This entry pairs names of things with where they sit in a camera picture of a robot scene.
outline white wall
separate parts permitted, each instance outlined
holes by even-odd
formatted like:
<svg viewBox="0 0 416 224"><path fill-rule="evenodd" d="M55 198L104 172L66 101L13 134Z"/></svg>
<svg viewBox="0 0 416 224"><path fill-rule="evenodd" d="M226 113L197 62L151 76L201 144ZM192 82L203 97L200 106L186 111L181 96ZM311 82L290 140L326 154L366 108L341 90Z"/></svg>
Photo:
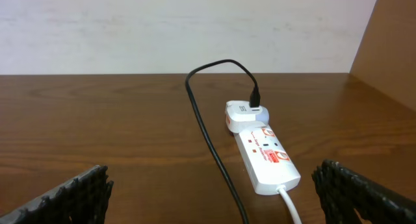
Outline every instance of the white wall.
<svg viewBox="0 0 416 224"><path fill-rule="evenodd" d="M374 3L0 0L0 74L349 72Z"/></svg>

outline white cable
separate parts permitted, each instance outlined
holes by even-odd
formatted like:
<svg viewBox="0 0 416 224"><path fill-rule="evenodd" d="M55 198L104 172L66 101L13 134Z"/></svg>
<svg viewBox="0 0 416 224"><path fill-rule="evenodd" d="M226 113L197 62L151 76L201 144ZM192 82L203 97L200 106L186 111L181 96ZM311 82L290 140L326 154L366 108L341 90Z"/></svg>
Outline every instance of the white cable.
<svg viewBox="0 0 416 224"><path fill-rule="evenodd" d="M296 207L294 206L291 198L289 195L287 195L286 190L284 187L278 188L278 192L280 193L281 197L285 201L287 208L289 209L289 212L292 215L293 223L294 224L302 224L299 218L298 211L296 211Z"/></svg>

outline white power strip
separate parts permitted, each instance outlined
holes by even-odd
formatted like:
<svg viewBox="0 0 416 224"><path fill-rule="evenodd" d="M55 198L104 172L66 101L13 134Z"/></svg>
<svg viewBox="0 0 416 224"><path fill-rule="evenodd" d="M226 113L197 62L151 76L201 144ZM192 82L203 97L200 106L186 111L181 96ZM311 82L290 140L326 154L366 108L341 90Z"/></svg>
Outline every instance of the white power strip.
<svg viewBox="0 0 416 224"><path fill-rule="evenodd" d="M226 123L234 133L254 191L260 195L281 194L295 224L301 223L286 191L296 187L300 174L268 125L265 107L251 108L247 101L229 101Z"/></svg>

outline wooden table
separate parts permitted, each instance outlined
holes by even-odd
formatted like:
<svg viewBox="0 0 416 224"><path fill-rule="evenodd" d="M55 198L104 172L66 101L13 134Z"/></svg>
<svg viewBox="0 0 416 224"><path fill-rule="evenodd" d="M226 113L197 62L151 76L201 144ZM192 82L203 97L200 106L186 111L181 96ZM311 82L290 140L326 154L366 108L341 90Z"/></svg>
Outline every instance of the wooden table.
<svg viewBox="0 0 416 224"><path fill-rule="evenodd" d="M347 74L258 74L270 124L302 179L289 192L323 223L311 174L323 159L416 199L416 114ZM0 214L96 164L108 165L112 223L240 223L201 135L185 75L0 77ZM251 223L290 223L280 196L254 193L224 123L248 99L243 74L196 75L192 88Z"/></svg>

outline brown panel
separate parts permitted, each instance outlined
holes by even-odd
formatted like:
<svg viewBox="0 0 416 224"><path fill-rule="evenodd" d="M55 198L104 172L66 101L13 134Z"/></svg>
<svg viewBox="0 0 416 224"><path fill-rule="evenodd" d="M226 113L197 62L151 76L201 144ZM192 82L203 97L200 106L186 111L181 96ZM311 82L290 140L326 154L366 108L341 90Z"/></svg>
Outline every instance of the brown panel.
<svg viewBox="0 0 416 224"><path fill-rule="evenodd" d="M378 0L351 73L416 110L416 0Z"/></svg>
<svg viewBox="0 0 416 224"><path fill-rule="evenodd" d="M257 74L270 125L302 178L304 223L324 223L311 178L323 159L416 199L416 113L348 74ZM240 223L195 120L185 75L0 77L0 215L96 165L114 189L106 224ZM191 80L205 126L251 223L291 223L278 195L256 195L225 124L243 74Z"/></svg>

